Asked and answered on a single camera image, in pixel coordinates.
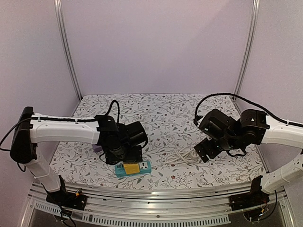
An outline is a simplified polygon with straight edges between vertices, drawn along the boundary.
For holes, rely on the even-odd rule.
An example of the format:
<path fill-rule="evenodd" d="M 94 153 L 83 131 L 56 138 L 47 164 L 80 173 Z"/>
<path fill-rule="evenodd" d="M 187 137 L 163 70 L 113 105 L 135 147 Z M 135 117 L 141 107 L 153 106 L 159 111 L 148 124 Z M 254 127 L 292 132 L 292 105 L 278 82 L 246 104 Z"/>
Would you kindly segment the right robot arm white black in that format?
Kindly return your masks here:
<path fill-rule="evenodd" d="M 246 147 L 254 144 L 280 144 L 303 147 L 303 129 L 296 122 L 279 120 L 264 111 L 245 110 L 239 120 L 213 109 L 204 116 L 198 128 L 207 138 L 198 143 L 194 150 L 203 162 L 214 159 L 221 152 L 240 149 L 241 157 L 247 154 Z M 229 197 L 232 210 L 241 210 L 269 202 L 269 195 L 286 183 L 302 177 L 303 155 L 274 172 L 260 175 L 251 182 L 250 191 Z"/>

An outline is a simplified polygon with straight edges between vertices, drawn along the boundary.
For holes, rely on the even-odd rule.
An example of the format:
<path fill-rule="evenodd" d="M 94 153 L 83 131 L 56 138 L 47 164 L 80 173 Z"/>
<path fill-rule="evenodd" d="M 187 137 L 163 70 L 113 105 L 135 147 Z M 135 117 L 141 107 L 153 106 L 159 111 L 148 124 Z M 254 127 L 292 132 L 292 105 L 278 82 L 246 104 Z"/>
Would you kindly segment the yellow cube socket adapter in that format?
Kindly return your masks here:
<path fill-rule="evenodd" d="M 123 167 L 127 175 L 140 173 L 140 166 L 138 163 L 123 163 Z"/>

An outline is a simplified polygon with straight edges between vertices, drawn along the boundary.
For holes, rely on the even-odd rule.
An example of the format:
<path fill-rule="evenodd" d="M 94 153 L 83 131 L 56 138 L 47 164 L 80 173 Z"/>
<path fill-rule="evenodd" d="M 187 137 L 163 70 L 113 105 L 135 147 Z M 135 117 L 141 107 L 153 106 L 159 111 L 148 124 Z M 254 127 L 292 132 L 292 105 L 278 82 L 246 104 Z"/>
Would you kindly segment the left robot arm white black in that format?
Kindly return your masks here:
<path fill-rule="evenodd" d="M 84 210 L 87 196 L 81 189 L 66 190 L 63 177 L 53 171 L 38 151 L 40 142 L 83 142 L 100 146 L 108 165 L 142 162 L 142 149 L 148 143 L 140 122 L 125 125 L 114 120 L 109 112 L 92 118 L 64 118 L 34 113 L 33 107 L 28 106 L 11 131 L 14 135 L 10 157 L 29 169 L 46 191 L 46 201 L 61 209 Z"/>

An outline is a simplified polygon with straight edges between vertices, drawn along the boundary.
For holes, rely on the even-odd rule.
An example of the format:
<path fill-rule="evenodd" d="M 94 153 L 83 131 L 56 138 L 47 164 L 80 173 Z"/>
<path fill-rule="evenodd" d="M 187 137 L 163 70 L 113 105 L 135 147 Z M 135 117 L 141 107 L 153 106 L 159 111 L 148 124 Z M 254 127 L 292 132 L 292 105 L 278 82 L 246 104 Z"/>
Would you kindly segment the teal power strip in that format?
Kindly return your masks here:
<path fill-rule="evenodd" d="M 122 163 L 115 165 L 117 177 L 127 177 L 132 175 L 150 174 L 152 171 L 150 161 L 139 163 Z"/>

